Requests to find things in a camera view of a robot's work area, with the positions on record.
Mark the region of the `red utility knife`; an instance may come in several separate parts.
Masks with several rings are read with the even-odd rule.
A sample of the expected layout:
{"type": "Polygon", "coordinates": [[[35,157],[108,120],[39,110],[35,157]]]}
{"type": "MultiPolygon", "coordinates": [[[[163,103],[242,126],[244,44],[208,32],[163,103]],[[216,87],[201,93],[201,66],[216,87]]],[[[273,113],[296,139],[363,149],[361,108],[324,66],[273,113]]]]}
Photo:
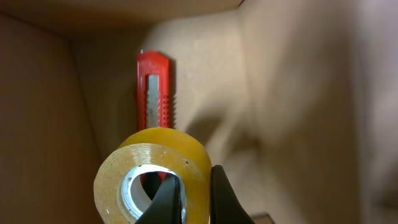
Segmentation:
{"type": "Polygon", "coordinates": [[[170,126],[170,60],[156,51],[136,57],[137,130],[170,126]]]}

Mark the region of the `yellow tape roll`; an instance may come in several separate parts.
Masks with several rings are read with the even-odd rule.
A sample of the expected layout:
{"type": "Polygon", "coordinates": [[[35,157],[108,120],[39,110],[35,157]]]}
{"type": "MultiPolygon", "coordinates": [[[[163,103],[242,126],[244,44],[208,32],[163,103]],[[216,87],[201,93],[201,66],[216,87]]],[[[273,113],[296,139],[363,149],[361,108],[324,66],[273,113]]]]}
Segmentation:
{"type": "Polygon", "coordinates": [[[182,179],[188,224],[209,222],[211,161],[204,147],[178,130],[150,128],[128,137],[98,170],[94,198],[105,224],[136,222],[121,202],[121,183],[128,171],[144,165],[164,167],[182,179]]]}

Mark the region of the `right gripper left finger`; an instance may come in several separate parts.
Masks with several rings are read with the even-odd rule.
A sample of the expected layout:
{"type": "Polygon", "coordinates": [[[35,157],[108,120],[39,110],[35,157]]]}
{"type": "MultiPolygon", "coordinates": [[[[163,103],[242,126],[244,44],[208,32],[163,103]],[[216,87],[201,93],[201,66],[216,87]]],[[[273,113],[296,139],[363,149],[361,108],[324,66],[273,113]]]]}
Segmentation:
{"type": "Polygon", "coordinates": [[[136,224],[182,224],[182,205],[180,199],[180,181],[167,174],[159,186],[148,209],[140,216],[136,224]]]}

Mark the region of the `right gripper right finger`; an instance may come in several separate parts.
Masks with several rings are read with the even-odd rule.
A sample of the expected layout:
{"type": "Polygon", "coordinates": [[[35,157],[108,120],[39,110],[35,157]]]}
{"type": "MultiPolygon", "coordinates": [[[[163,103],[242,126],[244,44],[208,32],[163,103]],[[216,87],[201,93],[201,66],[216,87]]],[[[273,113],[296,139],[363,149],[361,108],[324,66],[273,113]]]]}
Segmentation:
{"type": "Polygon", "coordinates": [[[254,224],[243,209],[221,165],[211,169],[211,224],[254,224]]]}

